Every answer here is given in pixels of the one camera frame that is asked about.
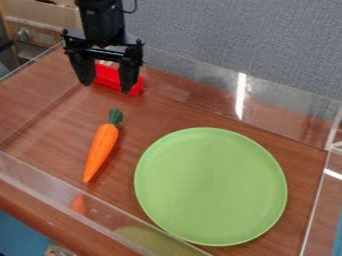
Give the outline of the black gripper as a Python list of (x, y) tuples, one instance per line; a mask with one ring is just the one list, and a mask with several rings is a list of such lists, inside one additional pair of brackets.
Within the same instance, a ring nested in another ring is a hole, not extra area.
[(89, 86), (94, 80), (94, 59), (120, 62), (120, 86), (121, 91), (128, 93), (137, 82), (139, 66), (144, 63), (143, 40), (126, 32), (120, 32), (108, 42), (92, 41), (85, 39), (81, 29), (64, 29), (61, 36), (64, 53), (73, 64), (81, 84)]

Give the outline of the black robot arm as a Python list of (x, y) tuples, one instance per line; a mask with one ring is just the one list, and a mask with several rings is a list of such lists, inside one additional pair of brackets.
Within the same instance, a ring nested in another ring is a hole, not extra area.
[(81, 18), (80, 29), (64, 29), (64, 54), (80, 83), (89, 86), (96, 78), (96, 60), (118, 64), (118, 80), (124, 93), (137, 83), (143, 66), (140, 38), (125, 31), (124, 15), (132, 14), (122, 8), (121, 0), (73, 0)]

